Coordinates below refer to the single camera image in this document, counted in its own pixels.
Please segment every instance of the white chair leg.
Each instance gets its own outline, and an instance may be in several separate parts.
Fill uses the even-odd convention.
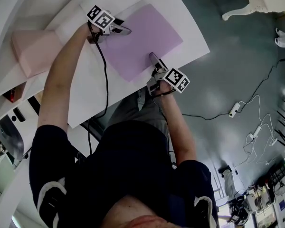
[[[248,15],[248,14],[255,12],[256,10],[257,9],[254,6],[252,6],[251,4],[248,4],[246,7],[242,9],[232,10],[228,13],[223,14],[222,18],[223,20],[226,21],[232,15]]]

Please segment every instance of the black t-shirt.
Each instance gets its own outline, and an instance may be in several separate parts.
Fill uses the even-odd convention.
[[[29,177],[35,205],[49,227],[53,223],[58,228],[98,227],[126,195],[167,221],[187,227],[204,224],[205,203],[195,207],[194,201],[206,196],[218,220],[208,168],[184,161],[174,170],[166,137],[147,123],[110,126],[96,151],[76,163],[67,134],[56,126],[42,126],[33,141]]]

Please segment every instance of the floor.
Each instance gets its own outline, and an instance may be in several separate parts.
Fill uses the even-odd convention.
[[[235,102],[248,101],[258,84],[267,77],[272,65],[285,52],[274,43],[275,27],[280,19],[276,14],[254,13],[248,16],[233,16],[223,21],[221,15],[230,10],[247,5],[248,0],[182,0],[200,28],[210,53],[181,68],[191,80],[183,94],[175,98],[184,114],[193,114],[212,118],[218,114],[228,113]],[[270,79],[262,84],[257,94],[260,95],[260,117],[269,113],[275,128],[278,116],[276,110],[281,102],[280,69],[273,71]],[[107,116],[101,120],[103,125],[116,106],[110,107]],[[194,135],[198,159],[211,161],[216,169],[223,165],[236,166],[247,158],[243,150],[246,136],[254,133],[259,123],[259,102],[256,98],[234,118],[227,115],[211,121],[186,116],[185,119]],[[235,177],[236,188],[247,188],[258,177],[284,155],[285,148],[276,143],[267,146],[260,161],[266,142],[270,136],[268,127],[264,126],[255,144],[257,158],[252,154],[248,162],[237,167],[239,177]]]

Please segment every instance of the pink paper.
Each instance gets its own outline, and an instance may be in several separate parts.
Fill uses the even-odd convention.
[[[54,31],[18,30],[11,37],[12,47],[26,77],[49,70],[62,48]]]
[[[122,25],[132,33],[128,36],[112,34],[100,47],[112,67],[127,81],[151,66],[151,52],[161,58],[183,42],[151,4],[130,15]]]

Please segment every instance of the power strip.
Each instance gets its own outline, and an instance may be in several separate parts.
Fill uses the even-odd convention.
[[[232,110],[229,112],[229,117],[233,118],[235,114],[238,112],[238,109],[241,107],[241,105],[236,102],[235,105],[233,106]]]
[[[255,133],[253,134],[253,136],[256,138],[257,137],[257,135],[258,135],[258,133],[261,131],[261,129],[262,129],[262,126],[258,126],[257,128],[256,128],[256,131],[255,131]]]

